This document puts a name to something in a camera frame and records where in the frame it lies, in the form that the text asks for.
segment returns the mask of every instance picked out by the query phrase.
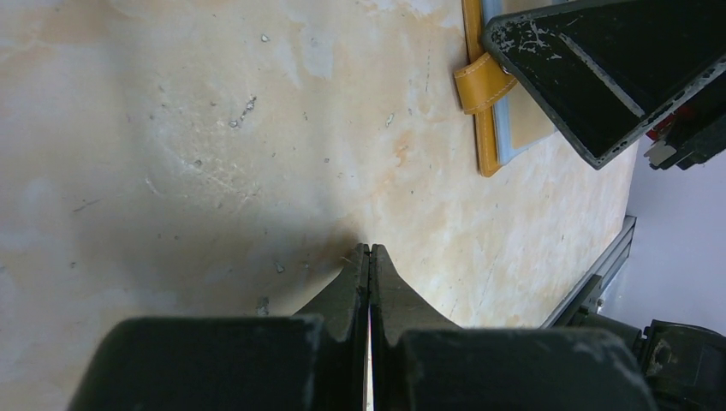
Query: beige table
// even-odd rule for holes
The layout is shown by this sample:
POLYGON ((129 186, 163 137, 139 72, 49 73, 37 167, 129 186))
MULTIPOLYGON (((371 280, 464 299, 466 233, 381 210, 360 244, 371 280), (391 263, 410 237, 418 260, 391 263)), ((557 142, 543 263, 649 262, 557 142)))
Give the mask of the beige table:
POLYGON ((130 316, 292 313, 358 241, 536 326, 620 229, 632 150, 479 176, 458 2, 0 4, 0 409, 63 408, 130 316))

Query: yellow leather strap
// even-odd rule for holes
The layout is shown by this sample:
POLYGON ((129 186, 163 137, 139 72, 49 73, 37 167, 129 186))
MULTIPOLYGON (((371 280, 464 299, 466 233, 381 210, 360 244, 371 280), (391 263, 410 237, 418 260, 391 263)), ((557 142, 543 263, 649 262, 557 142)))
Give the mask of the yellow leather strap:
MULTIPOLYGON (((475 64, 484 55, 484 49, 479 43, 482 28, 481 0, 461 0, 461 6, 464 12, 467 54, 469 62, 475 64)), ((502 166, 497 161, 497 138, 494 135, 494 111, 491 107, 474 113, 474 135, 477 140, 479 173, 484 177, 494 176, 502 166)))
POLYGON ((465 114, 489 109, 516 84, 516 78, 504 73, 488 53, 454 72, 454 80, 465 114))

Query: stain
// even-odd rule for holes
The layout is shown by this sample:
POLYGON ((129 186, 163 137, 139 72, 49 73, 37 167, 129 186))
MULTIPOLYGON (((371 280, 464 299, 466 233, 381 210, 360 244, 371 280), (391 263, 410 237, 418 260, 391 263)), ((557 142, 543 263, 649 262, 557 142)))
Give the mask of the stain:
POLYGON ((401 167, 406 163, 406 160, 408 159, 409 142, 411 141, 413 136, 413 130, 406 130, 398 137, 396 143, 394 143, 395 149, 393 153, 398 158, 398 165, 396 167, 401 167))
POLYGON ((252 96, 249 101, 247 101, 247 104, 245 104, 245 110, 240 115, 240 123, 244 122, 245 117, 249 113, 253 112, 255 103, 257 103, 257 96, 252 96))
MULTIPOLYGON (((52 62, 56 55, 57 52, 53 47, 42 44, 35 44, 27 50, 10 52, 0 64, 0 89, 12 90, 12 87, 20 83, 26 76, 35 73, 36 67, 42 67, 52 62)), ((10 114, 5 111, 9 111, 10 107, 15 105, 2 103, 3 96, 9 95, 12 93, 0 93, 0 117, 8 117, 10 114)))
POLYGON ((512 314, 507 317, 505 325, 508 327, 516 327, 521 326, 522 321, 521 317, 517 314, 512 314))
POLYGON ((431 78, 431 39, 429 39, 429 51, 426 56, 426 92, 429 92, 429 78, 431 78))
POLYGON ((390 188, 390 184, 396 180, 396 170, 390 169, 381 178, 380 182, 371 191, 370 198, 375 201, 381 198, 390 188))
POLYGON ((75 210, 73 210, 72 212, 78 212, 78 211, 82 211, 82 210, 84 210, 84 209, 85 209, 86 207, 89 207, 89 206, 93 206, 94 204, 98 203, 98 202, 99 202, 100 200, 103 200, 103 199, 98 199, 98 200, 94 200, 94 201, 89 201, 89 202, 85 203, 84 205, 82 205, 82 206, 80 206, 80 207, 76 208, 76 209, 75 209, 75 210))
POLYGON ((418 108, 421 114, 429 114, 429 112, 431 112, 431 101, 425 98, 419 98, 418 108))
POLYGON ((449 319, 451 319, 451 316, 454 315, 454 310, 456 309, 457 304, 459 304, 458 298, 456 299, 456 301, 454 301, 454 306, 451 308, 451 312, 449 313, 449 319))
POLYGON ((71 0, 58 11, 47 7, 36 12, 43 22, 39 39, 52 45, 99 42, 110 36, 110 25, 131 20, 108 1, 71 0))
POLYGON ((268 315, 270 315, 270 298, 259 297, 257 299, 256 311, 258 317, 267 317, 268 315))

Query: table surface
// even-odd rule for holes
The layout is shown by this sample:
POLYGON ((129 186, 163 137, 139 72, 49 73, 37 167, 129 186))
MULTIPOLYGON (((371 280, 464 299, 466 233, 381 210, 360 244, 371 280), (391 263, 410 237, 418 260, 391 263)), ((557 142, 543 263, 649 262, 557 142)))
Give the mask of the table surface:
POLYGON ((621 227, 634 150, 479 176, 458 2, 0 8, 1 409, 63 408, 131 316, 292 313, 360 241, 460 325, 537 326, 621 227))

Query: white wall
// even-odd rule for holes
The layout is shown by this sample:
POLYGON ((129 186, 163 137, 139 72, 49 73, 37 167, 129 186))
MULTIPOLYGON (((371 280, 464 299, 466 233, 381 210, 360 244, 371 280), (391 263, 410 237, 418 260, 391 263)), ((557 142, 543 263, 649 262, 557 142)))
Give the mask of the white wall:
POLYGON ((651 170, 640 142, 628 214, 630 259, 603 314, 638 327, 651 319, 726 335, 726 155, 687 171, 651 170))

